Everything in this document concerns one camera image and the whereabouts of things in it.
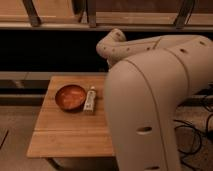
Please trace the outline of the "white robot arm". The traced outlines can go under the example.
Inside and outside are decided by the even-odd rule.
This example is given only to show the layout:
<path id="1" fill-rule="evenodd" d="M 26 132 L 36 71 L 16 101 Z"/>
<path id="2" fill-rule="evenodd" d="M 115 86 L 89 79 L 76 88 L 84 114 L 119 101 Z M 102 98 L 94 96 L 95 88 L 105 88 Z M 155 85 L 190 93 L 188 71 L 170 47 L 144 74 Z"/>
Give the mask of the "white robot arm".
<path id="1" fill-rule="evenodd" d="M 119 29 L 96 46 L 109 72 L 104 109 L 120 171 L 181 171 L 173 114 L 213 81 L 213 41 L 164 35 L 128 41 Z"/>

